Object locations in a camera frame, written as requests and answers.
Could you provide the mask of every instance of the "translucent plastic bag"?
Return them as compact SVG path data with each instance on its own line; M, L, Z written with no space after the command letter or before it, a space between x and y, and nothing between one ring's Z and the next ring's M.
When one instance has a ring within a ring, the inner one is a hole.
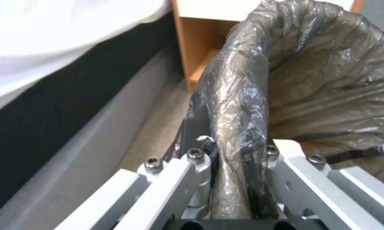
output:
M231 30L187 117L202 107L220 150L212 218L273 217L268 137L327 157L384 144L384 32L333 4L265 0Z

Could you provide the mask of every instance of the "silver metal bar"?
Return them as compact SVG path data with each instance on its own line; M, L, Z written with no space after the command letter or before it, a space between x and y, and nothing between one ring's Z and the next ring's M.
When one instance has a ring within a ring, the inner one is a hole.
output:
M384 229L304 157L278 160L271 180L275 198L293 214L312 210L329 229Z
M328 178L384 225L384 184L360 167L334 170Z
M57 226L56 230L111 229L147 187L145 176L120 169Z
M162 229L168 219L182 216L197 186L195 167L173 158L115 229Z

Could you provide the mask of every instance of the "orange wood edge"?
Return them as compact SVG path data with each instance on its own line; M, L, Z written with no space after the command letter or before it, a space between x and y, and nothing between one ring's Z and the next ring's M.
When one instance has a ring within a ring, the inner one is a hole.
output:
M351 13L359 13L364 5L364 0L354 0L354 4L351 7Z
M173 8L173 17L175 19L175 26L176 26L176 34L177 34L177 41L179 43L179 50L180 50L180 57L182 58L182 67L183 67L183 73L188 72L188 66L187 66L187 60L186 60L186 45L184 42L184 34L182 29L182 22L179 17L179 9L177 7L177 0L172 0L172 8ZM186 77L186 85L188 87L189 92L193 92L192 86L189 84L189 80Z

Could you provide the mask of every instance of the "wooden cabinet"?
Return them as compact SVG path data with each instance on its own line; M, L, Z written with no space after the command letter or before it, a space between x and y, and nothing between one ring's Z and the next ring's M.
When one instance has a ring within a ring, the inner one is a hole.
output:
M172 0L186 84L190 93L223 47L230 28L255 9L261 0ZM363 0L325 0L359 12Z

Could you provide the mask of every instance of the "white bed sheet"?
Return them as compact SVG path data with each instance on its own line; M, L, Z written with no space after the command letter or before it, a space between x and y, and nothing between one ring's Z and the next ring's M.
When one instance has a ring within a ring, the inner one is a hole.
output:
M170 0L0 0L0 108L97 43L170 7Z

